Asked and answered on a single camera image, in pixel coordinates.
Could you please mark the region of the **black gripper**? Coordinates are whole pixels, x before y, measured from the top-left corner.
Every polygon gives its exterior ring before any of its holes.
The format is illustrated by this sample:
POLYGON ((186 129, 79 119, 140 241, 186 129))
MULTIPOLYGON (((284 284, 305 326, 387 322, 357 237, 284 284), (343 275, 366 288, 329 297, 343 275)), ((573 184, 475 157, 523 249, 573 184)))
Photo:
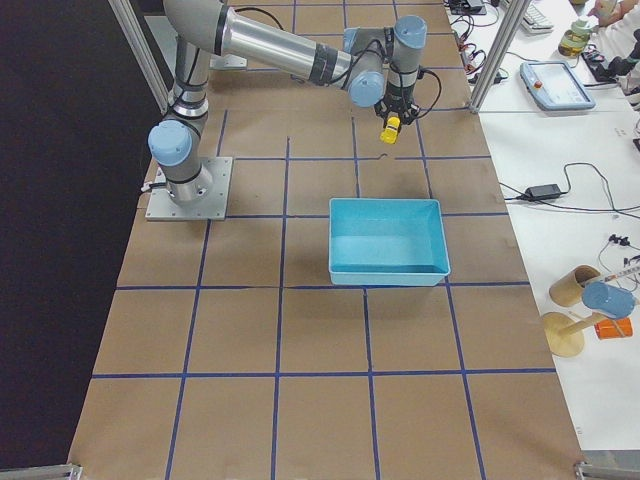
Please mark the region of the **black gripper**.
POLYGON ((414 85, 397 86, 386 84, 383 98, 374 105, 377 117, 384 123, 391 114, 395 114, 402 125, 411 125, 419 115, 419 107, 414 103, 414 85))

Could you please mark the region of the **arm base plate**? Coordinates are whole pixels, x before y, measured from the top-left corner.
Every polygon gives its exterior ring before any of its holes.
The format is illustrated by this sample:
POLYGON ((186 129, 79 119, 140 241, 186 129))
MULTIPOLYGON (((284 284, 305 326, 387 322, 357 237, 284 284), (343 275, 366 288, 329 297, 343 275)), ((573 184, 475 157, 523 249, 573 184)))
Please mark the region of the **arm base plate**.
POLYGON ((150 190, 146 209, 149 221, 223 221, 226 218, 232 157, 199 157, 201 170, 192 181, 184 184, 169 182, 161 167, 154 183, 161 186, 150 190))

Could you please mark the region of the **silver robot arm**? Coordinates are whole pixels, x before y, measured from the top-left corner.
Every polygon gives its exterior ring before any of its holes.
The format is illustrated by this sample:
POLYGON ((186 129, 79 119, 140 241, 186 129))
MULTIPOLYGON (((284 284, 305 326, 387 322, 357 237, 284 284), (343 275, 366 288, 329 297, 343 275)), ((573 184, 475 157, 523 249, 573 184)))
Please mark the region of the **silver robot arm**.
POLYGON ((427 34, 419 16, 404 16, 391 27, 348 28, 342 49, 335 49, 247 18, 222 1, 167 1, 164 10, 177 33, 174 86, 148 146, 170 206, 198 208, 221 194, 222 177, 198 156, 214 56, 236 55, 346 91, 354 105, 371 107, 382 119, 385 143, 422 115, 413 96, 427 34))

